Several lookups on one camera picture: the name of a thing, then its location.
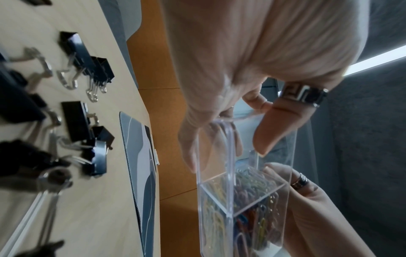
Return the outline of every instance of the black and silver ring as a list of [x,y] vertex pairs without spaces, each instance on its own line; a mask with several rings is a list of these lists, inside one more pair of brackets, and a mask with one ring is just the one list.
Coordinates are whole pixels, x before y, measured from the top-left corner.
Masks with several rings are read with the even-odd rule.
[[291,186],[293,187],[294,190],[298,191],[307,184],[309,184],[309,180],[306,178],[305,175],[300,173],[298,180],[296,180],[295,183],[291,184]]
[[323,99],[327,96],[327,89],[320,89],[300,83],[286,83],[279,97],[302,102],[304,104],[319,107]]

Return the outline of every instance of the orange floor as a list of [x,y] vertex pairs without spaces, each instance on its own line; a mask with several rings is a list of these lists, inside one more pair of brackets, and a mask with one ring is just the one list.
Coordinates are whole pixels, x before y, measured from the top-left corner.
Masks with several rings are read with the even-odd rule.
[[196,178],[183,164],[177,142],[186,104],[172,67],[158,1],[141,0],[141,7],[141,27],[127,46],[160,162],[161,253],[197,257]]

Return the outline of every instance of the fluorescent light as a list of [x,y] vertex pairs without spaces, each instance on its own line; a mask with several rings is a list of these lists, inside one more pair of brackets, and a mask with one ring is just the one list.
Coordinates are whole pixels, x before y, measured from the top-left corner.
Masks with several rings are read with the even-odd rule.
[[366,69],[370,69],[376,67],[378,65],[382,65],[388,63],[390,61],[394,61],[406,56],[406,46],[402,46],[400,48],[396,48],[389,52],[377,55],[375,57],[369,58],[367,60],[361,61],[359,63],[353,64],[348,67],[347,71],[344,73],[344,76],[348,76],[357,72],[361,72]]

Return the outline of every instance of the clear plastic lid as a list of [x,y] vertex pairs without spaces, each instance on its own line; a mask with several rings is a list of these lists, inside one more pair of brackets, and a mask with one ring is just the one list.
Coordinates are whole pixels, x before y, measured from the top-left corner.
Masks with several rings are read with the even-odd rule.
[[296,132],[260,157],[252,138],[263,114],[217,119],[198,140],[200,251],[204,257],[274,256],[282,247]]

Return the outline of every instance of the pile of paper clips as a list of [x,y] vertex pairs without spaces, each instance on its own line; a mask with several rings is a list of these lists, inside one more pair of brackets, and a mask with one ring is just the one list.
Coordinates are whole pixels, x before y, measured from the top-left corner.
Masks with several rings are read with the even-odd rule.
[[[208,181],[203,194],[204,256],[259,256],[265,248],[281,247],[277,192],[272,181],[249,169],[236,171],[234,185],[233,235],[227,234],[226,176]],[[229,247],[232,237],[233,247]]]

